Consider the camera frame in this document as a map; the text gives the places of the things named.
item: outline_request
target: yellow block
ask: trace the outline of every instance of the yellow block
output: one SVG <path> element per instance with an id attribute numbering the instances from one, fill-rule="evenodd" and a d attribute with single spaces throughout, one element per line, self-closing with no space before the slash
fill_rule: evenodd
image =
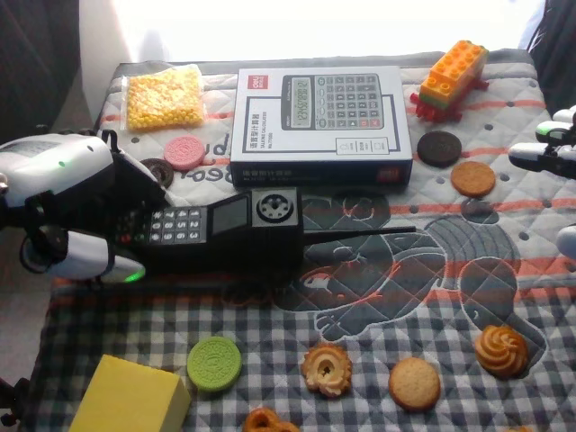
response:
<path id="1" fill-rule="evenodd" d="M 190 402 L 179 376 L 103 355 L 69 432 L 179 432 Z"/>
<path id="2" fill-rule="evenodd" d="M 488 51 L 484 47 L 460 40 L 430 69 L 420 92 L 450 104 L 482 73 L 487 59 Z"/>

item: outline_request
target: checkered fabric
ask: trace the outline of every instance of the checkered fabric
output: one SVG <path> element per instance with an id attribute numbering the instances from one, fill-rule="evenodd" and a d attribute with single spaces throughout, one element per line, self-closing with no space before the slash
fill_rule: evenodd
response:
<path id="1" fill-rule="evenodd" d="M 309 229 L 411 224 L 418 230 L 309 247 L 290 283 L 59 288 L 42 332 L 22 430 L 68 430 L 106 353 L 179 374 L 193 396 L 184 430 L 240 430 L 252 409 L 267 406 L 310 432 L 572 431 L 576 265 L 558 253 L 554 239 L 574 223 L 576 182 L 509 163 L 507 148 L 533 140 L 536 125 L 549 117 L 534 68 L 503 59 L 486 66 L 490 87 L 470 95 L 458 124 L 426 124 L 407 102 L 413 148 L 426 131 L 451 131 L 463 143 L 463 159 L 495 171 L 489 195 L 466 199 L 450 185 L 449 168 L 415 160 L 402 192 L 306 191 Z M 407 98 L 426 73 L 425 67 L 402 70 Z M 207 127 L 219 137 L 230 130 L 229 119 L 214 121 Z M 157 151 L 163 142 L 147 136 L 138 147 L 134 137 L 120 138 L 141 158 L 150 157 L 146 146 Z M 198 184 L 182 196 L 202 202 L 219 187 Z M 217 195 L 228 192 L 219 188 Z M 490 324 L 507 324 L 525 339 L 528 369 L 519 378 L 498 380 L 476 361 L 473 342 Z M 234 340 L 244 365 L 229 390 L 206 395 L 186 377 L 185 364 L 194 344 L 213 335 Z M 320 341 L 344 347 L 353 363 L 352 390 L 335 400 L 308 391 L 300 372 L 304 354 Z M 391 369 L 408 356 L 426 359 L 440 375 L 440 400 L 426 413 L 404 412 L 388 391 Z"/>

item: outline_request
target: black cookie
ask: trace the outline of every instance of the black cookie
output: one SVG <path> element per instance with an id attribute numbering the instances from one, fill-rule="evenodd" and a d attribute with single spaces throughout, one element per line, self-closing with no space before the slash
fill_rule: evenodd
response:
<path id="1" fill-rule="evenodd" d="M 418 157 L 425 164 L 437 168 L 450 167 L 462 153 L 462 143 L 449 132 L 435 130 L 418 141 Z"/>
<path id="2" fill-rule="evenodd" d="M 141 161 L 158 182 L 165 188 L 168 188 L 174 180 L 174 169 L 164 159 L 144 159 Z"/>

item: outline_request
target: bag of yellow beads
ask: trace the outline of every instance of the bag of yellow beads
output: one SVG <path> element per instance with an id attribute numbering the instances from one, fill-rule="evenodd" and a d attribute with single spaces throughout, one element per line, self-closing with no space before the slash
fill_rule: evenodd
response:
<path id="1" fill-rule="evenodd" d="M 125 130 L 197 128 L 204 123 L 202 74 L 196 65 L 153 75 L 125 76 L 122 89 Z"/>

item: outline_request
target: calculator image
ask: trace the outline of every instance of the calculator image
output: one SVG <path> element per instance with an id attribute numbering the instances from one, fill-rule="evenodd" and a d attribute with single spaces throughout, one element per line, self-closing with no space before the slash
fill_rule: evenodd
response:
<path id="1" fill-rule="evenodd" d="M 285 131 L 355 131 L 384 126 L 376 74 L 288 75 L 281 102 Z"/>

